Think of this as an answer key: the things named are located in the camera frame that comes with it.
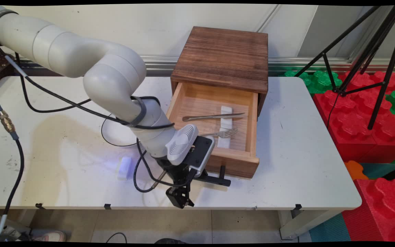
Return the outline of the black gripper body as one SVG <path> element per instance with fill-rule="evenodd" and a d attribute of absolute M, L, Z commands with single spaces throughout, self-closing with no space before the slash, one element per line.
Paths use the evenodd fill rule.
<path fill-rule="evenodd" d="M 187 164 L 174 165 L 166 158 L 157 158 L 157 164 L 166 171 L 173 183 L 167 183 L 160 179 L 157 182 L 171 187 L 188 186 L 197 174 L 197 170 L 189 169 Z"/>

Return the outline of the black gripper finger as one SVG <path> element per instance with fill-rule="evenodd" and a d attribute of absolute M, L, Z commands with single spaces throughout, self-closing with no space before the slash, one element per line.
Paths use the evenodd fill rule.
<path fill-rule="evenodd" d="M 169 198 L 172 205 L 180 209 L 184 208 L 184 196 L 182 192 L 182 187 L 170 187 L 166 190 L 166 196 Z"/>
<path fill-rule="evenodd" d="M 194 203 L 190 199 L 190 187 L 180 187 L 180 207 L 184 208 L 186 206 L 194 207 Z"/>

